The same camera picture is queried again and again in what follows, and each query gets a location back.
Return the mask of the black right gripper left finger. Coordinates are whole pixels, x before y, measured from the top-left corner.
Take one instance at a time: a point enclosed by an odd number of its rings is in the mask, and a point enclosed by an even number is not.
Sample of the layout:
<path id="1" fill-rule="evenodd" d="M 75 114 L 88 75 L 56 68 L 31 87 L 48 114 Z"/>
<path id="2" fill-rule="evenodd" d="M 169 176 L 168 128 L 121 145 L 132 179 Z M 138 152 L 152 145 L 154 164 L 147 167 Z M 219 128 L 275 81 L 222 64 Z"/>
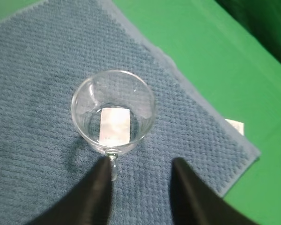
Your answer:
<path id="1" fill-rule="evenodd" d="M 101 157 L 57 203 L 30 225 L 106 225 L 112 206 L 111 163 Z"/>

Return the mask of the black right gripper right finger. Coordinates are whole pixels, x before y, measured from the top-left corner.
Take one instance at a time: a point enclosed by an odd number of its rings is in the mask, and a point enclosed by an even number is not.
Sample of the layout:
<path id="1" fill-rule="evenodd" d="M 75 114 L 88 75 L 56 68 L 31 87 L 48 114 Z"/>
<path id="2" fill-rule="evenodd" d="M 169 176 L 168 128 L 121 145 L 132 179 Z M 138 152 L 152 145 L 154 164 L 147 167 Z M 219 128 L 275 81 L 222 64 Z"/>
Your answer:
<path id="1" fill-rule="evenodd" d="M 175 225 L 255 225 L 221 197 L 181 157 L 173 159 L 170 207 Z"/>

